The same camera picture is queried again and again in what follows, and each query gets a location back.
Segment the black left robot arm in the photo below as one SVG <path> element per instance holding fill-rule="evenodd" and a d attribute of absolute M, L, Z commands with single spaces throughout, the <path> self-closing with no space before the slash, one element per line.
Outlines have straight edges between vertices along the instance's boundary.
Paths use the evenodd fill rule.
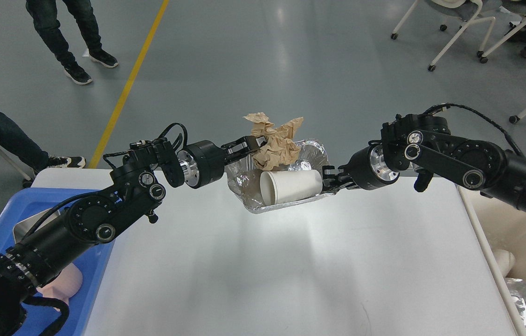
<path fill-rule="evenodd" d="M 0 336 L 13 335 L 24 323 L 24 304 L 57 308 L 57 317 L 42 332 L 57 334 L 69 317 L 61 299 L 36 296 L 37 289 L 51 283 L 68 265 L 91 247 L 116 239 L 140 217 L 157 222 L 154 212 L 166 190 L 154 174 L 160 168 L 168 184 L 198 189 L 219 180 L 225 166 L 258 151 L 264 136 L 248 135 L 217 147 L 209 140 L 187 143 L 187 130 L 173 142 L 165 128 L 158 138 L 131 143 L 122 165 L 112 167 L 112 185 L 63 200 L 27 231 L 22 240 L 0 254 Z"/>

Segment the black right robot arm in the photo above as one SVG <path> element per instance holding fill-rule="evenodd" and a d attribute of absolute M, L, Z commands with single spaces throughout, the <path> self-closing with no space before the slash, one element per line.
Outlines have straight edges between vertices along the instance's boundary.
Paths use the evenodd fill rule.
<path fill-rule="evenodd" d="M 384 123 L 380 139 L 370 141 L 347 164 L 322 168 L 323 193 L 379 189 L 395 183 L 400 172 L 413 166 L 418 173 L 414 188 L 419 193 L 438 175 L 526 213 L 526 157 L 519 147 L 504 129 L 510 150 L 453 136 L 446 119 L 436 115 L 450 107 L 439 104 Z"/>

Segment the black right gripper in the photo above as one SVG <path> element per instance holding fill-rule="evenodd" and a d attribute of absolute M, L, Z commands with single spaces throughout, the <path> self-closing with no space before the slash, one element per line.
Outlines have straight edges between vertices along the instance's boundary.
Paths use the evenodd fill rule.
<path fill-rule="evenodd" d="M 391 185 L 400 173 L 391 170 L 384 159 L 381 144 L 375 143 L 355 153 L 346 166 L 324 165 L 321 168 L 323 194 L 336 194 L 342 189 L 374 190 Z"/>

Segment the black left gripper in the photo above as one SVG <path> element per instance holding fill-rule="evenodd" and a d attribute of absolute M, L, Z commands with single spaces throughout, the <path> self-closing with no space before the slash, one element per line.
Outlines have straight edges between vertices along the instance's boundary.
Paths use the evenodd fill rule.
<path fill-rule="evenodd" d="M 177 153 L 186 185 L 199 189 L 219 180 L 225 164 L 237 162 L 267 144 L 265 136 L 243 136 L 217 147 L 209 140 L 191 143 Z"/>

